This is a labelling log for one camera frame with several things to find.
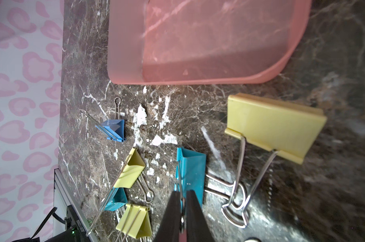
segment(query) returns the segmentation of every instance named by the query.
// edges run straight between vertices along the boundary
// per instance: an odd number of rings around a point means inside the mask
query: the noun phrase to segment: teal binder clip
[[[177,148],[177,162],[179,162],[181,169],[183,196],[186,198],[186,192],[189,190],[195,191],[201,207],[203,205],[206,154]],[[177,168],[175,177],[179,179]]]
[[[123,187],[114,188],[112,191],[111,199],[108,201],[105,210],[106,211],[115,211],[123,205],[127,204],[128,199],[125,194],[125,190]]]

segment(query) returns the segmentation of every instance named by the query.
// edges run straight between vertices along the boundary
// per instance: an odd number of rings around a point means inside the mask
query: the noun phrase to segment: pink patterned wallpaper
[[[0,0],[0,241],[32,236],[53,207],[64,0]],[[38,236],[52,236],[50,219]]]

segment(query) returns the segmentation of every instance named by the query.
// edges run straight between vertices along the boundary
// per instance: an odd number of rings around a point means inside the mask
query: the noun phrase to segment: white debris
[[[162,120],[160,122],[160,130],[164,128],[166,123],[169,123],[169,117],[167,116],[168,113],[168,109],[169,109],[169,103],[170,103],[170,97],[166,96],[165,97],[165,109],[162,112]]]
[[[156,160],[151,160],[151,163],[153,164],[153,165],[156,165],[156,166],[159,166],[160,164],[158,163],[158,161],[156,161]]]
[[[145,112],[145,109],[140,104],[140,106],[138,107],[137,113],[134,113],[134,117],[133,117],[134,127],[138,128],[141,125],[146,125],[147,124],[146,117],[147,117],[147,114]]]
[[[160,144],[177,144],[177,138],[173,134],[165,135],[164,139],[156,135],[150,144],[154,146],[159,146]]]
[[[115,160],[118,160],[118,149],[115,149],[115,152],[112,155],[115,157]]]
[[[208,218],[210,219],[210,220],[212,220],[212,221],[216,221],[215,220],[215,218],[210,214],[210,213],[207,213],[207,215],[208,215]]]
[[[149,170],[146,172],[146,174],[148,174],[149,176],[153,176],[154,175],[154,169],[152,167],[150,167]]]
[[[147,115],[146,115],[145,109],[140,104],[140,106],[138,107],[137,113],[133,113],[133,123],[134,123],[134,126],[132,127],[132,129],[134,130],[133,147],[135,147],[136,145],[141,146],[143,143],[139,127],[141,125],[147,125],[146,117],[147,117]]]

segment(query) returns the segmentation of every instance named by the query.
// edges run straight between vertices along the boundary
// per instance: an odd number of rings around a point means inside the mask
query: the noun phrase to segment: black device
[[[81,223],[72,205],[67,206],[67,215],[64,219],[66,231],[50,238],[46,242],[90,242],[86,236],[86,230]]]
[[[65,225],[66,231],[46,240],[46,242],[91,242],[90,239],[86,236],[86,230],[72,205],[67,206],[67,217],[65,217],[64,220],[55,213],[57,209],[58,209],[57,207],[54,207],[48,213],[48,215],[40,224],[39,228],[36,230],[35,234],[32,237],[15,240],[13,242],[40,242],[39,237],[37,238],[34,237],[40,232],[40,230],[46,224],[51,215],[56,220]]]

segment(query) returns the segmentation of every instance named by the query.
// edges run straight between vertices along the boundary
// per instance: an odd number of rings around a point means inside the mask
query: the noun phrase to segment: binder clip
[[[128,199],[125,194],[125,190],[120,188],[114,188],[111,191],[111,199],[108,201],[105,207],[105,211],[115,211],[123,205],[127,204]]]
[[[124,234],[121,242],[125,240],[127,235],[134,239],[150,237],[151,226],[149,219],[149,208],[134,204],[126,204],[125,213],[119,221],[116,230],[119,230],[116,242],[118,241],[121,233]]]
[[[186,192],[189,190],[195,191],[201,207],[203,205],[206,155],[185,148],[177,148],[177,162],[181,168],[183,196],[186,197]],[[175,177],[178,180],[180,178],[177,167]]]
[[[136,148],[132,148],[129,155],[126,157],[125,162],[122,168],[120,169],[117,178],[113,182],[113,185],[109,188],[104,198],[102,199],[102,205],[99,208],[98,214],[95,217],[93,223],[88,229],[88,232],[86,234],[87,236],[94,229],[96,222],[98,221],[108,202],[111,201],[113,189],[120,187],[131,188],[134,182],[137,181],[141,187],[142,192],[144,193],[145,202],[149,204],[154,200],[154,192],[149,188],[147,182],[145,181],[145,178],[142,175],[142,171],[144,170],[144,168],[145,168],[145,163],[143,162],[140,154],[138,153]],[[148,200],[147,192],[145,191],[144,185],[142,184],[142,182],[139,181],[140,177],[142,178],[147,191],[150,193],[150,200]]]
[[[221,208],[225,218],[239,228],[248,225],[247,207],[264,173],[278,155],[292,162],[302,164],[304,157],[326,123],[321,109],[299,104],[239,93],[228,97],[227,128],[225,133],[241,140],[236,179],[231,196]],[[236,188],[239,186],[244,149],[247,142],[271,151],[255,180],[241,210],[243,220],[231,215]]]
[[[124,125],[125,120],[119,118],[119,104],[121,103],[121,98],[115,98],[114,103],[116,105],[115,119],[108,119],[103,123],[99,123],[95,120],[87,111],[80,110],[102,133],[107,136],[107,139],[114,140],[117,142],[123,142],[126,140],[124,138]]]

